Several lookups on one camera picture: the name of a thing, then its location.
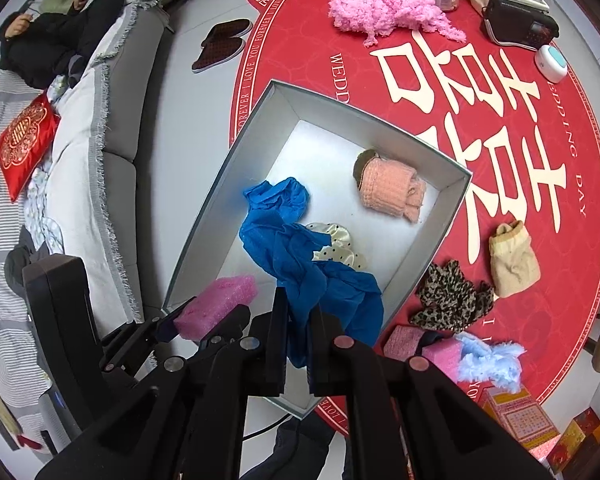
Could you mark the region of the small pink foam block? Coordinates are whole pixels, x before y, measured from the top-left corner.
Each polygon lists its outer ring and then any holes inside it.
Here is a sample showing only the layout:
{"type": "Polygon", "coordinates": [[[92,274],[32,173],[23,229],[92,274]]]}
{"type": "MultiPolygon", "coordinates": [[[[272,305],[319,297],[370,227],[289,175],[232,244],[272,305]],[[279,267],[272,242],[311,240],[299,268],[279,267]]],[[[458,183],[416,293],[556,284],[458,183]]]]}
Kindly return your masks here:
{"type": "Polygon", "coordinates": [[[183,339],[199,342],[238,304],[249,306],[258,292],[252,275],[217,278],[186,304],[174,320],[174,326],[183,339]]]}

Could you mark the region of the cream polka dot scrunchie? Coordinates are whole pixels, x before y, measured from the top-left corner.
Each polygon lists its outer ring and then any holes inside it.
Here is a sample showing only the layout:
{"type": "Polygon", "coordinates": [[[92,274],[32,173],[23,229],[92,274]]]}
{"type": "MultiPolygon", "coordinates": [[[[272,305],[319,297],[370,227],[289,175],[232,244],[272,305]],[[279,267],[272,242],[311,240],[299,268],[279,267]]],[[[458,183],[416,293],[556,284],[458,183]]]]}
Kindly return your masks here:
{"type": "Polygon", "coordinates": [[[306,227],[317,233],[327,234],[330,242],[313,253],[314,261],[336,261],[348,266],[355,271],[364,271],[367,262],[353,244],[350,232],[339,223],[311,222],[306,227]]]}

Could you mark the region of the leopard print scrunchie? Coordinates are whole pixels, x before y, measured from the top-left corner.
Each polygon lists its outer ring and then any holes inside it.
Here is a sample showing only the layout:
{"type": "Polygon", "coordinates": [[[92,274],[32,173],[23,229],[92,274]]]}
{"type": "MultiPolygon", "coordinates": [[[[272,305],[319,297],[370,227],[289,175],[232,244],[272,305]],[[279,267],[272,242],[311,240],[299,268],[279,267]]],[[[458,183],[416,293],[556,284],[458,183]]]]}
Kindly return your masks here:
{"type": "Polygon", "coordinates": [[[416,290],[422,308],[408,322],[423,330],[459,333],[493,309],[495,292],[481,281],[468,281],[457,260],[443,266],[431,263],[422,284],[416,290]]]}

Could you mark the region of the blue plastic glove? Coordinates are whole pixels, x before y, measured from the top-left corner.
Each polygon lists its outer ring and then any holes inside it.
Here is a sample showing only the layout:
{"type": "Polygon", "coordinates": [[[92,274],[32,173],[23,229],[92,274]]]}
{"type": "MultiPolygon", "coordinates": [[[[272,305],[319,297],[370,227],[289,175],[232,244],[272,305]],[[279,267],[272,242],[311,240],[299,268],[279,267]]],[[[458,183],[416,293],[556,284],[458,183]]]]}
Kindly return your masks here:
{"type": "Polygon", "coordinates": [[[239,237],[254,263],[286,290],[292,322],[288,358],[293,366],[306,366],[309,314],[315,307],[336,316],[354,340],[376,344],[384,320],[376,278],[340,262],[314,261],[313,253],[329,243],[326,234],[287,223],[274,211],[253,210],[242,222],[239,237]]]}

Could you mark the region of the light blue fluffy cloth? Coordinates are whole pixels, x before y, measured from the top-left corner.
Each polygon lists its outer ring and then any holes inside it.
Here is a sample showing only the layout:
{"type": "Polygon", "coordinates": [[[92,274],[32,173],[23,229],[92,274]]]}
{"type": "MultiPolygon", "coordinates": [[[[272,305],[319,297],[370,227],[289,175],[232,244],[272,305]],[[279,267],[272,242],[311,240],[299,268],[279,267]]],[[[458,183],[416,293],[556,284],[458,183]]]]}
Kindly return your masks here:
{"type": "Polygon", "coordinates": [[[460,382],[490,382],[509,393],[521,390],[520,357],[526,349],[516,342],[500,342],[491,346],[470,333],[458,333],[460,362],[457,378],[460,382]]]}

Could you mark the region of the pink knit sock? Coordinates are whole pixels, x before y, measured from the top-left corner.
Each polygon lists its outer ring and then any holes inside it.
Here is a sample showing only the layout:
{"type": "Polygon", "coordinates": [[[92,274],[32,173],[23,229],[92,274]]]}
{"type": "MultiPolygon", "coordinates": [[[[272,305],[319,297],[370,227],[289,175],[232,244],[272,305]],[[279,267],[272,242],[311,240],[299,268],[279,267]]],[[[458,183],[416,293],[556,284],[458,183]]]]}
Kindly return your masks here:
{"type": "Polygon", "coordinates": [[[353,177],[365,208],[419,222],[427,185],[414,168],[366,150],[355,161],[353,177]]]}

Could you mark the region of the beige sock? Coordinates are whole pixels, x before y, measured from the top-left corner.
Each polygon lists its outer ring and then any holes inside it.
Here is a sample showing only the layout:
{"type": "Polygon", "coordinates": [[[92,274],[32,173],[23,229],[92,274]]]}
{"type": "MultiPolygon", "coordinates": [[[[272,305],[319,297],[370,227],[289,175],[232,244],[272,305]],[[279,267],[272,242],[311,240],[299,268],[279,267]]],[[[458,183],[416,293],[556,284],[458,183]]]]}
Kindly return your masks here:
{"type": "Polygon", "coordinates": [[[541,278],[531,236],[521,220],[502,223],[489,238],[491,276],[495,295],[507,298],[523,292],[541,278]]]}

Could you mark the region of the large pink foam block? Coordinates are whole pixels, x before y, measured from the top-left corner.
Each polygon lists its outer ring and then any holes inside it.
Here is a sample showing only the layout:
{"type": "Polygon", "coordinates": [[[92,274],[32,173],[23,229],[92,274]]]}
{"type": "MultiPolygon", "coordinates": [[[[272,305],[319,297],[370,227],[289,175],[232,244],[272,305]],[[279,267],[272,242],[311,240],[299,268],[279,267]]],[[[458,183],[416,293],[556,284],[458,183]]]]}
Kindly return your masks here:
{"type": "Polygon", "coordinates": [[[422,348],[422,356],[449,377],[458,382],[458,368],[462,358],[462,344],[455,338],[441,339],[422,348]]]}

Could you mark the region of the red patterned carton box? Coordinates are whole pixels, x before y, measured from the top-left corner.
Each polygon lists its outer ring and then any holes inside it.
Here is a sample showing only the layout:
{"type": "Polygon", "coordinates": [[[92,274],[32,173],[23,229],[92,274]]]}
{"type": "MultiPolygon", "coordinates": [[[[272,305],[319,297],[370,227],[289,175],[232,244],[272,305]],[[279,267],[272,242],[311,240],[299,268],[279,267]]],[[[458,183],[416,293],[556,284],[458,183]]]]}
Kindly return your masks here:
{"type": "Polygon", "coordinates": [[[546,411],[524,387],[516,393],[485,388],[478,404],[538,460],[545,458],[560,438],[546,411]]]}

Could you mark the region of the grey sofa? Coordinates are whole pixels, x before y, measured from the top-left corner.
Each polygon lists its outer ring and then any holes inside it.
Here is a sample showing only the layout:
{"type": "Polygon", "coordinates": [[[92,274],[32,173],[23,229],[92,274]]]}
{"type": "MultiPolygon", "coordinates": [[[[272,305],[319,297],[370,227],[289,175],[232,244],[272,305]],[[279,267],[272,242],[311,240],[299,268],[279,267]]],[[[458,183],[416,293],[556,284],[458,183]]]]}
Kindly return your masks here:
{"type": "MultiPolygon", "coordinates": [[[[99,335],[143,321],[134,159],[167,22],[161,0],[125,0],[80,82],[58,100],[55,139],[17,198],[9,197],[0,170],[0,403],[15,419],[17,442],[43,456],[48,427],[40,400],[52,381],[4,262],[22,230],[49,226],[64,253],[83,261],[99,335]]],[[[0,134],[35,97],[19,76],[0,70],[0,134]]]]}

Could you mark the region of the red embroidered cushion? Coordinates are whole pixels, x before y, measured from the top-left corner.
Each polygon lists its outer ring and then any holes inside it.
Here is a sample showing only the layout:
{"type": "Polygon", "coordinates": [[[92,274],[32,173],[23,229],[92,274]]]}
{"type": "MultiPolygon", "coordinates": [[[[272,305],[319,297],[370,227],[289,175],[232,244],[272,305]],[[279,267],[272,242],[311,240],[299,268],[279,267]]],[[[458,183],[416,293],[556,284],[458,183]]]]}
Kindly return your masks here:
{"type": "Polygon", "coordinates": [[[12,203],[52,146],[59,119],[46,94],[42,93],[0,134],[0,170],[12,203]]]}

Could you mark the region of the pair of brown slippers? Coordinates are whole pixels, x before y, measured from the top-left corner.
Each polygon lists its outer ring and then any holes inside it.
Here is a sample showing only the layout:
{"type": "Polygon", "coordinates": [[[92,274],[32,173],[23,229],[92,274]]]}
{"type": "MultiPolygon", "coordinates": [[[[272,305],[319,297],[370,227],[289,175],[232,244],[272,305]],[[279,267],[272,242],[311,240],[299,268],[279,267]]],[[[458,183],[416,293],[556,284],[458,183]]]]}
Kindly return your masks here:
{"type": "Polygon", "coordinates": [[[251,32],[252,28],[252,21],[248,18],[238,18],[214,25],[200,44],[201,52],[192,64],[192,72],[201,73],[236,58],[245,49],[244,37],[251,32]]]}

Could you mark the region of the fluffy pink yarn cloth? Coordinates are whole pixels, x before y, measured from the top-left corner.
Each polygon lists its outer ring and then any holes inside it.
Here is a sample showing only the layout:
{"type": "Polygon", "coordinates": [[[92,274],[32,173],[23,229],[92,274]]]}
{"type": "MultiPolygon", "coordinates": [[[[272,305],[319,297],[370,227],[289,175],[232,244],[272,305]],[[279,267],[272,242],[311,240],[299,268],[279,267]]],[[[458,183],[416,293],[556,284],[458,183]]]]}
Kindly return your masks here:
{"type": "Polygon", "coordinates": [[[366,48],[376,46],[379,38],[397,28],[436,32],[460,44],[467,40],[434,0],[329,0],[328,16],[340,32],[364,35],[366,48]]]}

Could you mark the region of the white blue round device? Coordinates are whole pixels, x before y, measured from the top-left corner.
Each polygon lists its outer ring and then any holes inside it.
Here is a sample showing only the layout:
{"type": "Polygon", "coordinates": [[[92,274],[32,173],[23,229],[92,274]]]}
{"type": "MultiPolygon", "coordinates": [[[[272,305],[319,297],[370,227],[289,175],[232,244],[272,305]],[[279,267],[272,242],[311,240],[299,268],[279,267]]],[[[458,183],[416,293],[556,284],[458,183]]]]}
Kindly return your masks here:
{"type": "Polygon", "coordinates": [[[568,64],[562,52],[551,44],[544,44],[535,52],[534,64],[552,84],[559,84],[568,75],[568,64]]]}

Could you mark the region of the black radio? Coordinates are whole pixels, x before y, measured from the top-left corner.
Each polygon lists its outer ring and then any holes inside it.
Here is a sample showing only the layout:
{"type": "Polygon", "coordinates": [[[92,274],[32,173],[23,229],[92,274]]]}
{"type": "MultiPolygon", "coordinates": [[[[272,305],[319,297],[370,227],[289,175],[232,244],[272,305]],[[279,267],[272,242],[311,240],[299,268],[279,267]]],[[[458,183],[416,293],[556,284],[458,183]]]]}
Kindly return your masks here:
{"type": "Polygon", "coordinates": [[[489,0],[482,11],[482,29],[494,44],[531,51],[559,37],[550,14],[515,0],[489,0]]]}

